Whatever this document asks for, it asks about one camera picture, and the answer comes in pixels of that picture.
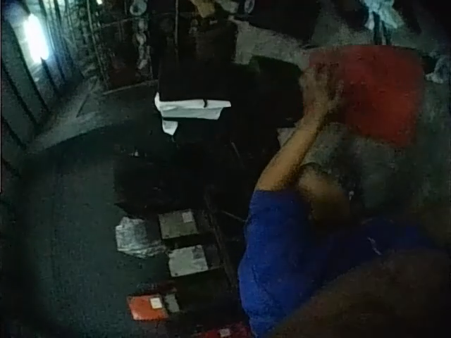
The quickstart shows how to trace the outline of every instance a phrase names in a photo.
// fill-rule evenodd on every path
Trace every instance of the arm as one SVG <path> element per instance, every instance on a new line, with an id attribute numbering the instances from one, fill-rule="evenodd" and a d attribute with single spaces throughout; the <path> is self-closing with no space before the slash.
<path id="1" fill-rule="evenodd" d="M 261 174 L 256 190 L 278 191 L 291 186 L 307 152 L 325 123 L 326 116 L 338 105 L 341 90 L 333 83 L 328 69 L 310 69 L 302 78 L 304 117 L 295 133 L 282 146 Z"/>

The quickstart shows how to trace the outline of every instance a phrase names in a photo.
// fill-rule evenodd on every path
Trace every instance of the hand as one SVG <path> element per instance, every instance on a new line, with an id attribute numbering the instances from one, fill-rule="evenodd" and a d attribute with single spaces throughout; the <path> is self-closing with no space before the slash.
<path id="1" fill-rule="evenodd" d="M 336 65 L 310 67 L 299 79 L 304 107 L 325 118 L 341 102 L 342 83 L 336 78 Z"/>

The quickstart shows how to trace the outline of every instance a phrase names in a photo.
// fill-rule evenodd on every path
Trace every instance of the light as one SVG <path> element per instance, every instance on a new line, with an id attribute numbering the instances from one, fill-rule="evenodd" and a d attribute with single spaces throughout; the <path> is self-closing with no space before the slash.
<path id="1" fill-rule="evenodd" d="M 30 14 L 23 26 L 33 62 L 39 63 L 41 59 L 47 60 L 49 58 L 49 46 L 39 19 Z"/>

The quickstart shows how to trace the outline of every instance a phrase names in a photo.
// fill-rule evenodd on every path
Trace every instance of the person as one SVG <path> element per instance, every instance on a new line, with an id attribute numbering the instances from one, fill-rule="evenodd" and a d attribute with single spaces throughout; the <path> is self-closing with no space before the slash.
<path id="1" fill-rule="evenodd" d="M 451 337 L 449 325 L 443 329 L 451 318 L 447 254 L 408 222 L 380 217 L 343 227 L 351 220 L 348 195 L 317 165 L 302 165 L 341 102 L 332 74 L 327 66 L 304 74 L 304 116 L 250 201 L 238 277 L 252 332 Z M 321 215 L 332 228 L 326 235 L 317 231 Z"/>

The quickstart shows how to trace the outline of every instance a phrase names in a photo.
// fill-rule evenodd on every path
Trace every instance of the blue shirt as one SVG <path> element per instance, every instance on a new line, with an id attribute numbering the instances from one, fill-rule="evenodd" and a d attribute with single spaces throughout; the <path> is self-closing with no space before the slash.
<path id="1" fill-rule="evenodd" d="M 256 191 L 252 197 L 238 275 L 256 337 L 349 269 L 392 250 L 431 246 L 415 227 L 382 218 L 318 239 L 308 216 L 297 192 Z"/>

